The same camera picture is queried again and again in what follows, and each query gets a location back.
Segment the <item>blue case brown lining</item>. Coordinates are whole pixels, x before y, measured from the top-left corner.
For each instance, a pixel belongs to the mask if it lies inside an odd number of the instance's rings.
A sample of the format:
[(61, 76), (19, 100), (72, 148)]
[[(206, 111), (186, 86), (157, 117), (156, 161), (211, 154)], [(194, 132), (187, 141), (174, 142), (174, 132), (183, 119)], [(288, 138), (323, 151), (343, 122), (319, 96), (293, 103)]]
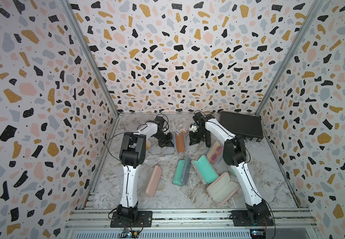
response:
[(174, 147), (177, 153), (186, 152), (186, 138), (183, 132), (176, 132), (174, 135)]

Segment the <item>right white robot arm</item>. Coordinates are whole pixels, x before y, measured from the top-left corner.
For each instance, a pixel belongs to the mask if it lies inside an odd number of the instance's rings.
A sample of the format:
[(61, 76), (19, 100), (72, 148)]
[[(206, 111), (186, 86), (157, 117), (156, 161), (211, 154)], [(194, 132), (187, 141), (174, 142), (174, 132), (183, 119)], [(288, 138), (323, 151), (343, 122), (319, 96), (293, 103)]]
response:
[(270, 216), (268, 203), (259, 194), (247, 164), (247, 149), (244, 138), (236, 135), (222, 126), (212, 115), (202, 112), (194, 113), (194, 123), (189, 129), (189, 144), (195, 145), (201, 141), (209, 147), (211, 135), (223, 142), (223, 160), (236, 173), (239, 184), (245, 196), (248, 220), (257, 224)]

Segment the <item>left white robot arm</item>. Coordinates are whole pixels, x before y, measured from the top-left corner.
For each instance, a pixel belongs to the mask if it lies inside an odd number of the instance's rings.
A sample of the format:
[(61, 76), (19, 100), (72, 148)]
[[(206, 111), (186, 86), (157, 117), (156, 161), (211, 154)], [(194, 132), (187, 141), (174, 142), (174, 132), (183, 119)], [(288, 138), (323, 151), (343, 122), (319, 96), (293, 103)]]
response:
[(120, 219), (133, 225), (138, 219), (138, 174), (146, 156), (146, 141), (154, 137), (158, 146), (174, 147), (172, 133), (168, 132), (168, 119), (159, 114), (139, 126), (137, 131), (124, 133), (119, 159), (124, 170), (124, 185), (121, 201), (117, 207)]

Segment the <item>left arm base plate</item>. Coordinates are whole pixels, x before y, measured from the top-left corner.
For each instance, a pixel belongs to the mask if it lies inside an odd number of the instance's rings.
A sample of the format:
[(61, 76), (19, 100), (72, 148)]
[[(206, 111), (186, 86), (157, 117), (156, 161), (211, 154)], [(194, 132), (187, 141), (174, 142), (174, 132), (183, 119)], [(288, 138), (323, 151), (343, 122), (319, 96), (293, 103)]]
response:
[(150, 228), (152, 224), (152, 211), (138, 211), (136, 217), (121, 216), (117, 212), (112, 215), (111, 228)]

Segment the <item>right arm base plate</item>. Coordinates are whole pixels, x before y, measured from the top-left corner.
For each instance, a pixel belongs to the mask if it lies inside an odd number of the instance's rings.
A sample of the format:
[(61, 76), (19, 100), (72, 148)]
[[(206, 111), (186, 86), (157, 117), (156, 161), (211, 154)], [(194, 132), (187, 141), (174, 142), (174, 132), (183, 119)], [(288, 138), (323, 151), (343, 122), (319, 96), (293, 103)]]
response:
[(275, 224), (270, 214), (256, 216), (249, 210), (233, 210), (229, 219), (232, 220), (235, 227), (263, 227), (274, 226)]

